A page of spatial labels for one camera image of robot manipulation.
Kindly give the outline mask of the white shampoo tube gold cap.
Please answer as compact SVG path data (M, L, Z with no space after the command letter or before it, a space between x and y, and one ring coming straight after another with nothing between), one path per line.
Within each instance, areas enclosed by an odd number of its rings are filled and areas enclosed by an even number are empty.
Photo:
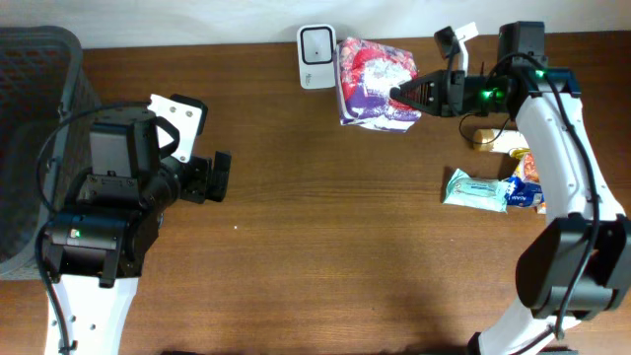
M517 150L527 150L525 137L517 130L477 129L473 135L475 150L511 155Z

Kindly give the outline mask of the red purple tissue pack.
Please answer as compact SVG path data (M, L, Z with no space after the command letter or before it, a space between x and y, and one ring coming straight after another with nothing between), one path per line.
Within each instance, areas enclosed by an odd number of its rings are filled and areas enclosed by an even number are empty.
M336 46L334 69L342 126L404 133L420 119L420 111L390 97L391 89L417 76L411 52L348 37Z

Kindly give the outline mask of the teal toilet tissue pack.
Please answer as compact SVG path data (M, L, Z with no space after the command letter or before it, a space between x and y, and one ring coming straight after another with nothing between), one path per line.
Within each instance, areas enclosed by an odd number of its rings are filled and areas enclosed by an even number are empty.
M505 181L470 177L457 169L446 186L444 204L505 212L509 184Z

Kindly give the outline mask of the blue yellow paste sachet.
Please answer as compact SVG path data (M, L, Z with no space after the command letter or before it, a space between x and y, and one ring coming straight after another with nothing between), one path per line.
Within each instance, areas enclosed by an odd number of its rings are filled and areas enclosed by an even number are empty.
M538 170L531 152L524 152L513 174L506 179L510 185L506 199L509 206L537 208L545 205Z

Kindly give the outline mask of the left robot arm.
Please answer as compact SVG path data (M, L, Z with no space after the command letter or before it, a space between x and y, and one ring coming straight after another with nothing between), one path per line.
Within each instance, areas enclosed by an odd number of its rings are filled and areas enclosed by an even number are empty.
M165 211L179 200L225 198L230 154L191 154L205 116L195 107L111 108L96 116L91 164L35 243L50 304L46 353L117 353Z

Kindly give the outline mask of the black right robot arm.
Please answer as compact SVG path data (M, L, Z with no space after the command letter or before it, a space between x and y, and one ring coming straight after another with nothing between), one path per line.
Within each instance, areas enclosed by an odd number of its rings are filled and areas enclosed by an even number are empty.
M471 354L538 354L568 328L617 309L630 287L630 222L612 195L583 123L574 73L553 68L541 22L499 31L487 74L467 72L474 25L435 35L448 66L394 87L391 97L441 117L506 113L534 157L547 205L546 228L521 255L518 296L468 342Z

